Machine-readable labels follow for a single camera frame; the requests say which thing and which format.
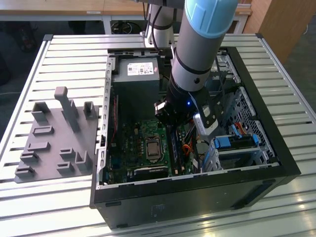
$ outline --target wooden desk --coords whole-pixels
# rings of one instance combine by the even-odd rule
[[[316,13],[316,0],[252,0],[244,33],[261,33],[281,63]]]
[[[1,15],[101,15],[103,7],[104,0],[0,0]]]
[[[246,24],[248,16],[252,10],[250,5],[239,6],[236,9],[234,21],[237,21],[235,34],[241,34]],[[103,23],[105,34],[111,34],[110,21],[113,20],[143,20],[144,10],[141,2],[133,2],[131,0],[105,0],[103,9]]]
[[[234,33],[242,33],[251,13],[249,6],[237,8]],[[132,0],[0,0],[0,21],[102,20],[111,34],[112,20],[143,19],[142,3]]]

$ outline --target cable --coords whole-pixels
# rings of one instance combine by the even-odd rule
[[[238,127],[238,129],[239,129],[239,131],[240,131],[240,133],[241,133],[242,135],[246,135],[246,134],[247,134],[247,133],[244,131],[244,129],[242,128],[242,125],[241,125],[240,122],[235,122],[234,124],[235,124],[235,126]]]
[[[158,9],[158,11],[157,11],[157,13],[156,13],[156,16],[154,17],[153,25],[152,25],[152,38],[153,38],[153,43],[154,43],[155,50],[156,50],[157,52],[159,52],[159,49],[158,49],[158,47],[157,47],[156,40],[155,40],[154,27],[155,27],[155,22],[156,22],[156,20],[157,20],[157,18],[158,18],[158,15],[159,15],[161,9],[162,9],[162,6],[159,7],[159,9]]]
[[[188,142],[189,142],[188,138],[192,136],[192,134],[193,134],[195,128],[196,128],[196,125],[194,124],[194,125],[190,128],[190,130],[188,131],[188,133],[186,134],[186,136],[184,137],[184,143],[188,143]]]
[[[149,11],[149,17],[147,18],[150,21],[150,18],[152,16],[152,5],[150,4],[150,11]],[[146,28],[146,37],[148,36],[148,31],[149,31],[149,24],[147,24],[147,28]]]
[[[194,137],[197,136],[197,130],[196,129],[193,132],[193,136]],[[194,159],[197,161],[197,169],[196,169],[195,173],[199,173],[199,171],[200,171],[200,162],[199,162],[200,157],[198,156],[197,141],[193,140],[193,138],[192,138],[192,142],[193,142],[193,148],[194,148],[194,152],[193,152]]]
[[[0,95],[9,95],[9,94],[21,94],[20,92],[6,92],[6,93],[1,93]]]
[[[201,143],[205,143],[206,145],[209,146],[209,142],[207,142],[207,141],[201,141]]]
[[[306,35],[307,32],[308,32],[308,24],[306,25],[306,31],[303,34]]]
[[[145,15],[145,4],[143,3],[143,11],[144,11],[144,21],[146,21],[146,15]]]
[[[221,84],[222,93],[223,93],[223,96],[224,96],[224,95],[225,95],[224,84],[223,84],[223,81],[222,81],[222,75],[221,75],[221,70],[220,70],[220,68],[219,68],[219,63],[218,63],[217,56],[215,57],[215,63],[216,63],[217,72],[218,72],[218,79],[219,79],[219,82],[220,82],[220,84]]]
[[[147,4],[147,10],[146,10],[146,13],[145,13],[145,4],[143,3],[144,20],[145,20],[145,28],[144,28],[144,31],[146,31],[146,29],[147,29],[148,10],[149,10],[149,4]]]
[[[170,80],[169,77],[165,76],[165,75],[162,75],[163,78],[166,78],[167,80]]]

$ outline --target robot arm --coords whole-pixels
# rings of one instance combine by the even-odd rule
[[[161,35],[166,34],[161,30],[171,26],[171,7],[180,8],[183,1],[144,1],[163,5],[162,8],[151,6],[149,22],[157,30],[155,38],[161,33],[157,45],[162,47],[164,37]],[[233,21],[237,4],[238,0],[185,0],[166,99],[155,104],[156,117],[161,122],[178,125],[193,117],[199,134],[204,137],[217,127],[214,106],[204,85]],[[158,17],[153,24],[156,16],[153,13],[157,12]]]

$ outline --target chip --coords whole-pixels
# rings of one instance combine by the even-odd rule
[[[151,163],[156,163],[161,159],[159,136],[151,136],[146,138],[146,158]]]
[[[158,142],[151,142],[151,143],[148,143],[148,155],[149,156],[155,156],[155,155],[158,155],[159,154],[159,146],[158,146]]]

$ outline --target aluminum extrusion table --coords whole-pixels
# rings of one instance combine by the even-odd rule
[[[107,49],[142,47],[136,35],[54,36],[43,41],[0,143],[0,236],[243,236],[312,235],[316,229],[316,116],[264,39],[227,35],[268,106],[302,175],[250,208],[111,231],[89,205],[91,176],[16,184],[35,101],[59,107],[57,86],[77,106],[102,106]]]

